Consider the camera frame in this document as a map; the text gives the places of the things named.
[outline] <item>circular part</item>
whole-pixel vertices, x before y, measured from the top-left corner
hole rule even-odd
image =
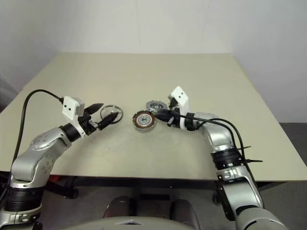
[[[138,111],[132,118],[134,127],[140,132],[148,132],[154,128],[155,116],[149,111]]]
[[[116,113],[118,112],[117,117],[115,118],[115,120],[111,123],[111,124],[116,124],[118,123],[122,117],[123,117],[123,111],[121,108],[119,108],[117,105],[114,104],[109,104],[104,106],[101,110],[100,110],[100,117],[101,119],[104,119],[106,116],[108,116],[111,113]]]
[[[167,105],[161,101],[150,101],[146,103],[146,108],[156,114],[161,109],[167,109]]]

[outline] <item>gray carpet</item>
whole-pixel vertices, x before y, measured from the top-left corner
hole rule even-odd
[[[307,124],[281,124],[293,145],[307,163]],[[118,196],[130,196],[131,188],[78,187],[75,200],[46,192],[40,221],[45,230],[56,230],[84,221],[101,218],[109,202]],[[153,189],[152,193],[164,192]],[[235,223],[224,216],[222,207],[212,203],[212,191],[173,189],[176,198],[188,200],[194,207],[202,230],[234,230]],[[290,182],[261,192],[266,208],[290,230],[307,229],[307,183]]]

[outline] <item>metal ring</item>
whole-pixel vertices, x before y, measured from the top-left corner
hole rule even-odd
[[[117,105],[114,105],[114,104],[108,104],[108,105],[106,105],[106,106],[104,106],[101,110],[100,110],[100,117],[101,117],[101,119],[104,119],[103,117],[102,117],[102,111],[104,110],[104,109],[106,109],[106,108],[109,108],[109,107],[114,107],[114,108],[116,108],[116,109],[118,109],[120,112],[121,112],[121,116],[119,117],[119,119],[117,120],[117,121],[115,121],[116,120],[116,118],[115,118],[115,120],[113,121],[113,122],[111,122],[111,124],[116,124],[116,123],[118,123],[122,118],[123,118],[123,110],[120,108],[120,107],[118,107]]]

